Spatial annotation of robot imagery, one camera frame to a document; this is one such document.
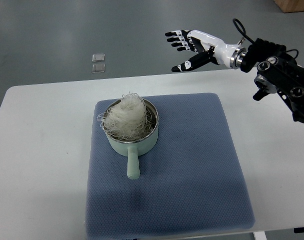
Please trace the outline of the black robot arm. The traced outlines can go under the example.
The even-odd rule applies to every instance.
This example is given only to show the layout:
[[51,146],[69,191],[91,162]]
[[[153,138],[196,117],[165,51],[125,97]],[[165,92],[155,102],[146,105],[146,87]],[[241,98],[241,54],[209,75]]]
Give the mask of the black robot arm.
[[293,121],[304,124],[304,68],[289,55],[286,46],[258,38],[239,54],[235,66],[245,73],[256,67],[258,91],[254,100],[278,94],[292,112]]

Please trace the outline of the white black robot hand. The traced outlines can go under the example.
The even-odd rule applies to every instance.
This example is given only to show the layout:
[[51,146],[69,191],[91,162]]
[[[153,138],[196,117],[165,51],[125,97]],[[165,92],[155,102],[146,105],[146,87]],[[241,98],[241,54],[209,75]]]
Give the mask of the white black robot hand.
[[246,55],[246,49],[240,44],[227,44],[220,38],[199,30],[175,30],[165,33],[165,36],[167,42],[177,51],[191,51],[196,54],[172,67],[172,72],[189,72],[208,63],[237,69]]

